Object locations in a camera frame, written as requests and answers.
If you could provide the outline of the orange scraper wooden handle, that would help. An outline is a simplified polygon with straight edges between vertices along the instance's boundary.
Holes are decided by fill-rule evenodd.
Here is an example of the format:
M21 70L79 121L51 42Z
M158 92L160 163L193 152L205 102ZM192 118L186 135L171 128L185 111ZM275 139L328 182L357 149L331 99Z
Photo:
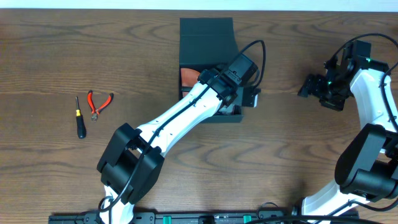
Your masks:
M191 68L181 68L181 86L182 86L182 97L185 97L193 86L198 82L200 72Z

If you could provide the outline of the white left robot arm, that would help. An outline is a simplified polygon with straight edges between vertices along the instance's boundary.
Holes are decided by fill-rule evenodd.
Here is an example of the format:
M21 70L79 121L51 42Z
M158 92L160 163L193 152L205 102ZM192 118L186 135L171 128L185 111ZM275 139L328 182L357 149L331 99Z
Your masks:
M157 182L165 156L192 128L229 106L237 97L256 97L263 70L205 69L178 103L159 117L115 130L101 156L105 196L98 210L102 223L130 223L133 208Z

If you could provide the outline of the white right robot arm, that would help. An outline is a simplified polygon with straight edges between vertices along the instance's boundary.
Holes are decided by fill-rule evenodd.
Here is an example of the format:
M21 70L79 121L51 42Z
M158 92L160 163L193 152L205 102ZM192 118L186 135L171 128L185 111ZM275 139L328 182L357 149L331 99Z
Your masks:
M309 74L298 95L336 111L354 97L361 130L339 157L334 179L303 198L296 214L340 216L356 205L397 200L397 107L388 64L354 56L325 66L326 75Z

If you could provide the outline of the black gift box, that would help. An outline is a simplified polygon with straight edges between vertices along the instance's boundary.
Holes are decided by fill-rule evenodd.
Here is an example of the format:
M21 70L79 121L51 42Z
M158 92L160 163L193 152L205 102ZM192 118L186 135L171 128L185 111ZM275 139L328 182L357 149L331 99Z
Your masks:
M221 101L220 108L237 98L239 87L250 85L248 82L237 86L224 74L240 55L232 18L181 18L179 67L200 72L197 83L210 86L206 94L214 93ZM181 77L179 81L178 96L182 99ZM204 122L239 123L243 119L243 112L237 115L217 115L217 112Z

